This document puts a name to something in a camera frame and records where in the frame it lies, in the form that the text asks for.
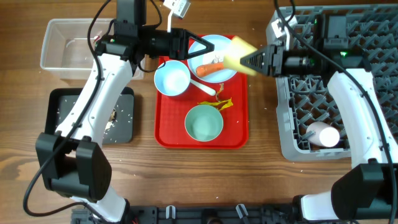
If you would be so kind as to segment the pink plastic cup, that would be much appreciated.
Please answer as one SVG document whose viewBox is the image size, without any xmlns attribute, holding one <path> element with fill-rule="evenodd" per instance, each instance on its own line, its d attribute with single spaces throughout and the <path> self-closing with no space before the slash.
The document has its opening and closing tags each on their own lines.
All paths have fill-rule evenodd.
<svg viewBox="0 0 398 224">
<path fill-rule="evenodd" d="M 338 130 L 321 121 L 316 121 L 310 124 L 306 133 L 311 134 L 308 138 L 309 142 L 317 146 L 334 147 L 340 140 Z"/>
</svg>

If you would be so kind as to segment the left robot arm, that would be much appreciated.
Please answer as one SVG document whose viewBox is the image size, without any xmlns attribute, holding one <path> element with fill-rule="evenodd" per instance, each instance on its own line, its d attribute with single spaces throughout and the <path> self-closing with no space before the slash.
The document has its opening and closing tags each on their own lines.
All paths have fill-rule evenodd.
<svg viewBox="0 0 398 224">
<path fill-rule="evenodd" d="M 36 179 L 47 190 L 90 211 L 94 223 L 136 223 L 129 202 L 112 188 L 112 169 L 102 151 L 105 127 L 114 106 L 145 56 L 193 58 L 194 33 L 147 25 L 145 1 L 118 1 L 116 18 L 100 38 L 89 40 L 93 68 L 77 101 L 53 133 L 41 133 L 35 150 Z"/>
</svg>

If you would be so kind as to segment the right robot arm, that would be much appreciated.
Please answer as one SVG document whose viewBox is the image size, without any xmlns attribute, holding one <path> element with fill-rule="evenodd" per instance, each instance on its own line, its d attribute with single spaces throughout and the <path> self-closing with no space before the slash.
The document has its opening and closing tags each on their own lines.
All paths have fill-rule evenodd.
<svg viewBox="0 0 398 224">
<path fill-rule="evenodd" d="M 240 56 L 241 65 L 270 77 L 319 75 L 340 112 L 351 150 L 351 170 L 324 193 L 295 197 L 298 220 L 356 221 L 397 217 L 397 143 L 374 91 L 371 65 L 351 50 L 346 16 L 319 14 L 313 44 L 278 45 Z"/>
</svg>

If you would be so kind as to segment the yellow plastic cup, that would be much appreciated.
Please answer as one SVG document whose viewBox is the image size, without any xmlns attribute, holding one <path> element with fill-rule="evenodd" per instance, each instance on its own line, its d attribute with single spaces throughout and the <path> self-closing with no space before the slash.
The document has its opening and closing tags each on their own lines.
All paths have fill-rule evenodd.
<svg viewBox="0 0 398 224">
<path fill-rule="evenodd" d="M 257 72 L 241 65 L 240 59 L 257 51 L 257 48 L 240 38 L 234 36 L 229 46 L 224 51 L 223 65 L 225 69 L 235 70 L 246 75 L 255 76 Z"/>
</svg>

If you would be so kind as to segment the light blue bowl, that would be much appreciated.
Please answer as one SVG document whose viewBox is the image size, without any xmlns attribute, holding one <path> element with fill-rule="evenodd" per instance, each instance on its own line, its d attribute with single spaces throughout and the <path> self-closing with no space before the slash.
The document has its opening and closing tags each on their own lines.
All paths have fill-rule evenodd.
<svg viewBox="0 0 398 224">
<path fill-rule="evenodd" d="M 155 87 L 165 96 L 181 95 L 188 88 L 190 80 L 188 67 L 178 60 L 166 61 L 154 74 Z"/>
</svg>

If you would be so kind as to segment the brown food scrap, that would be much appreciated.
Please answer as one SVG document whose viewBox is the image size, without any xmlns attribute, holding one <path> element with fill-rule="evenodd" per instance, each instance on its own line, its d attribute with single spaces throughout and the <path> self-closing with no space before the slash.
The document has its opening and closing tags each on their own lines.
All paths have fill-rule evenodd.
<svg viewBox="0 0 398 224">
<path fill-rule="evenodd" d="M 115 109 L 112 110 L 111 116 L 108 119 L 108 122 L 106 123 L 105 130 L 109 130 L 114 126 L 114 123 L 116 122 L 116 115 L 117 111 Z"/>
</svg>

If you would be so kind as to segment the green bowl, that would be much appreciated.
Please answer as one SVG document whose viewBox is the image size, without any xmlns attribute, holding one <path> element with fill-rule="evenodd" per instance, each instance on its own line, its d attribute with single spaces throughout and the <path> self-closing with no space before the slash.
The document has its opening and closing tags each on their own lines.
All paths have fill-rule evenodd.
<svg viewBox="0 0 398 224">
<path fill-rule="evenodd" d="M 221 113 L 210 105 L 197 105 L 185 117 L 185 130 L 194 140 L 209 142 L 222 132 L 224 120 Z"/>
</svg>

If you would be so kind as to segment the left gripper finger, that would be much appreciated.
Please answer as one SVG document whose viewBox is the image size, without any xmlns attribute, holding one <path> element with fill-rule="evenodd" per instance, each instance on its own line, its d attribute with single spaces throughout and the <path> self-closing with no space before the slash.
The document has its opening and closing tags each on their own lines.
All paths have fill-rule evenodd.
<svg viewBox="0 0 398 224">
<path fill-rule="evenodd" d="M 189 41 L 190 39 L 193 39 L 195 42 L 201 44 L 202 46 L 206 47 L 214 47 L 214 44 L 212 44 L 211 42 L 203 39 L 202 37 L 199 37 L 198 35 L 194 34 L 193 32 L 186 30 L 185 29 L 185 37 L 187 38 L 187 46 L 186 46 L 186 51 L 189 51 L 190 45 L 189 45 Z"/>
<path fill-rule="evenodd" d="M 214 51 L 214 47 L 206 47 L 205 49 L 198 50 L 198 51 L 192 52 L 192 53 L 188 53 L 187 60 L 191 59 L 191 58 L 194 58 L 194 57 L 197 57 L 197 56 L 200 56 L 200 55 L 204 55 L 204 54 L 210 53 L 212 51 Z"/>
</svg>

